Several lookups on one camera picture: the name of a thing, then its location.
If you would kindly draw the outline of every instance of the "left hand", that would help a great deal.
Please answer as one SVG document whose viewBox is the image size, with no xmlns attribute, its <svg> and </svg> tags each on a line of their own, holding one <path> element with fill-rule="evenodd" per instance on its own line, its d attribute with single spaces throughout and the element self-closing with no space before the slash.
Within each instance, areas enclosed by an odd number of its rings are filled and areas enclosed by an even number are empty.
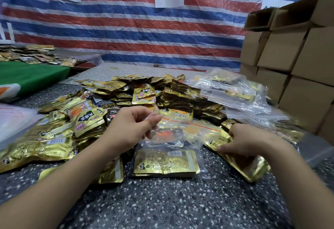
<svg viewBox="0 0 334 229">
<path fill-rule="evenodd" d="M 120 155 L 135 146 L 143 136 L 152 138 L 150 130 L 161 121 L 161 116 L 154 115 L 145 120 L 150 114 L 154 111 L 144 106 L 121 108 L 99 142 Z"/>
</svg>

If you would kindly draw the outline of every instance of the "hand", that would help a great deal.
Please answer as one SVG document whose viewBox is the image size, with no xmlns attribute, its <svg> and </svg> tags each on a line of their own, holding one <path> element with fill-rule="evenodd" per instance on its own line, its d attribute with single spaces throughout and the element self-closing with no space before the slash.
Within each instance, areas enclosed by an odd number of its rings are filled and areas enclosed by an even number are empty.
<svg viewBox="0 0 334 229">
<path fill-rule="evenodd" d="M 161 121 L 161 116 L 144 106 L 124 107 L 119 110 L 99 141 L 117 154 L 126 152 L 135 146 L 145 135 L 152 138 L 151 129 Z"/>
<path fill-rule="evenodd" d="M 224 154 L 239 154 L 244 156 L 265 156 L 268 149 L 285 142 L 278 135 L 269 131 L 256 128 L 249 124 L 234 124 L 229 134 L 233 141 L 217 147 L 217 151 Z"/>
</svg>

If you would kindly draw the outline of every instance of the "pile of snack packets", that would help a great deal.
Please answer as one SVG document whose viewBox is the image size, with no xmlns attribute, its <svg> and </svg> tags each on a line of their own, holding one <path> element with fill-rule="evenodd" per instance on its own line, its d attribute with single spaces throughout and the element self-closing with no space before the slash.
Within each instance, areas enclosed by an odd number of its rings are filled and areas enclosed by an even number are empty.
<svg viewBox="0 0 334 229">
<path fill-rule="evenodd" d="M 12 45 L 0 45 L 0 62 L 18 61 L 27 64 L 52 64 L 74 67 L 77 60 L 65 58 L 50 53 L 54 50 L 53 45 L 27 45 L 16 47 Z"/>
<path fill-rule="evenodd" d="M 120 108 L 134 105 L 148 107 L 162 117 L 158 128 L 152 130 L 153 138 L 144 139 L 135 148 L 130 167 L 134 177 L 209 179 L 201 147 L 204 144 L 216 151 L 218 146 L 231 142 L 229 129 L 239 122 L 277 133 L 295 146 L 302 138 L 303 133 L 295 130 L 291 121 L 268 120 L 274 107 L 261 84 L 221 69 L 185 78 L 135 74 L 115 76 L 110 81 L 77 80 L 81 89 L 41 105 L 39 113 L 45 114 L 42 120 L 0 152 L 0 172 L 36 160 L 71 159 L 104 133 Z M 228 109 L 239 110 L 246 117 L 228 118 Z M 257 181 L 270 170 L 261 156 L 219 155 L 249 182 Z M 40 177 L 55 169 L 43 171 Z M 94 182 L 122 181 L 123 164 L 119 157 Z"/>
</svg>

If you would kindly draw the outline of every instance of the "forearm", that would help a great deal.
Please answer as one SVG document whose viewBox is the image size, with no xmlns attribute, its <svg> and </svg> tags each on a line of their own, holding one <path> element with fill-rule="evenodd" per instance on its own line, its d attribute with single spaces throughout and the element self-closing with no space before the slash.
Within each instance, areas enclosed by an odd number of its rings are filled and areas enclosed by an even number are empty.
<svg viewBox="0 0 334 229">
<path fill-rule="evenodd" d="M 3 228 L 56 228 L 111 158 L 97 140 L 36 185 L 0 207 Z"/>
<path fill-rule="evenodd" d="M 268 146 L 269 162 L 296 228 L 332 228 L 334 195 L 293 146 L 282 140 Z"/>
</svg>

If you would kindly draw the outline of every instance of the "table surface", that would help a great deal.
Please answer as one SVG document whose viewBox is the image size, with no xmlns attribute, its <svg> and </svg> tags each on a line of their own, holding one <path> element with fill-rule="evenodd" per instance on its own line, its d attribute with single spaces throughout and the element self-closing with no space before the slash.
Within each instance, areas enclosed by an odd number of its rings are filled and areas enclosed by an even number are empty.
<svg viewBox="0 0 334 229">
<path fill-rule="evenodd" d="M 78 88 L 55 84 L 15 104 L 36 108 Z M 290 228 L 285 202 L 268 173 L 249 184 L 223 158 L 201 149 L 211 180 L 128 176 L 120 184 L 91 185 L 60 228 Z M 0 174 L 0 204 L 36 183 L 40 172 L 59 163 L 36 163 Z M 334 191 L 334 157 L 314 168 Z"/>
</svg>

